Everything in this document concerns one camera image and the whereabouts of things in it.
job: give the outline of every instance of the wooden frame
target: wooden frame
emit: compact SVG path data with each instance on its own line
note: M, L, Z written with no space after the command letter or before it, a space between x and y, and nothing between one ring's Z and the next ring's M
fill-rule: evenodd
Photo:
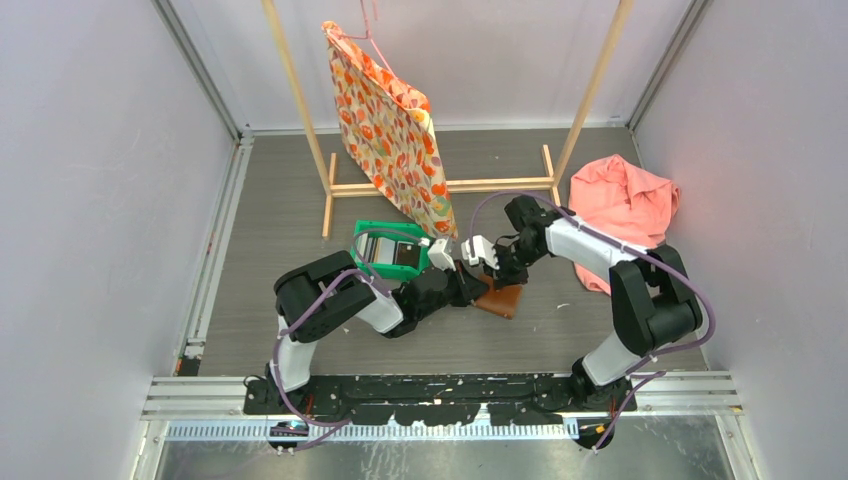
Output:
M265 16L268 19L268 25L271 27L271 33L274 37L274 42L276 43L280 60L286 70L286 76L289 79L289 86L291 87L298 113L300 114L301 121L303 122L303 128L306 131L306 138L309 141L312 158L315 160L315 167L318 169L318 177L321 179L321 185L324 187L324 193L327 196L324 204L324 223L321 232L321 236L324 240L327 240L330 238L330 228L333 223L333 204L337 199L347 197L379 196L380 192L370 183L337 184L336 173L338 165L335 153L330 155L330 169L327 171L324 155L321 153L321 146L318 144L318 137L315 135L312 118L309 115L309 109L306 106L306 100L303 97L303 90L300 87L300 81L298 80L297 72L294 68L294 62L291 58L291 52L289 51L282 22L280 21L277 9L274 6L274 0L262 0L262 7L265 11ZM447 187L451 195L472 192L497 192L501 190L548 190L551 193L551 199L557 205L561 204L558 189L559 182L565 174L565 168L568 165L568 161L574 151L574 146L577 143L577 137L580 135L580 130L583 128L583 123L586 121L586 117L589 114L592 102L598 92L601 80L606 73L607 66L609 65L609 61L615 51L615 46L621 37L621 31L627 21L627 16L630 14L630 10L632 10L632 8L633 0L619 0L609 31L607 32L604 44L601 47L601 52L598 55L598 60L595 63L595 68L592 71L592 77L589 80L589 85L583 94L580 107L577 109L577 116L575 117L571 128L568 130L568 137L563 145L556 168L554 168L553 163L551 162L550 149L547 145L542 145L542 162L545 166L546 176L448 180Z

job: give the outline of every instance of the orange patterned cloth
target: orange patterned cloth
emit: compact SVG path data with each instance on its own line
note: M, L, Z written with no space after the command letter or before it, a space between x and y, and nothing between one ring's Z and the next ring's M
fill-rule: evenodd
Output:
M324 22L342 140L371 182L428 235L456 238L430 102Z

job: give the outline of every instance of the gray concrete floor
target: gray concrete floor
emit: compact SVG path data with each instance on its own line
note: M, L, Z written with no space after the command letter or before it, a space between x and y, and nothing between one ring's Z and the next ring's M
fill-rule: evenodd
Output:
M542 145L550 146L556 162L567 133L566 129L440 132L438 142L449 179L542 176ZM325 156L340 155L339 182L368 181L344 153L338 135L319 137ZM615 153L638 164L626 129L584 129L560 185L563 203L572 174ZM467 236L474 207L485 197L453 196L461 238ZM383 197L340 199L332 237L323 241L324 199L305 137L256 139L207 335L202 375L262 373L277 328L274 281L321 256L348 249L356 220L406 220ZM475 233L490 239L513 233L503 213L508 201L509 197L501 197L490 202ZM321 340L312 372L570 371L575 360L611 331L608 297L586 291L571 262L548 259L531 268L530 283L513 320L473 307L446 308L425 319L412 334L395 340L352 320ZM704 367L701 352L691 350L664 357L652 368Z

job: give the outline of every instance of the pink hanger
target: pink hanger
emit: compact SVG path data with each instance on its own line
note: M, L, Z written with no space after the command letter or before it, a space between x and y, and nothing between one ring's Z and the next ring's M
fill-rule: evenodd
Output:
M395 72L392 71L392 67L389 66L389 62L386 61L385 57L383 57L383 52L380 51L380 47L374 42L374 37L371 36L371 22L368 21L368 12L365 11L365 0L359 0L359 5L362 7L362 19L365 20L365 36L357 37L354 35L342 35L343 38L352 38L355 40L369 40L371 45L374 47L374 51L377 52L377 55L380 56L380 60L383 61L383 65L386 66L386 70L389 71L392 75ZM374 20L378 20L377 17L377 0L371 0L371 6L374 10Z

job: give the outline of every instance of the pink cloth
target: pink cloth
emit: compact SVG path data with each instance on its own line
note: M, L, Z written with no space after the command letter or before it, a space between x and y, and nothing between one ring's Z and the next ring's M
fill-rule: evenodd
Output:
M620 155L595 160L571 177L568 207L583 220L627 242L656 247L680 203L671 180L635 167ZM597 275L576 265L577 277L589 290L610 293Z

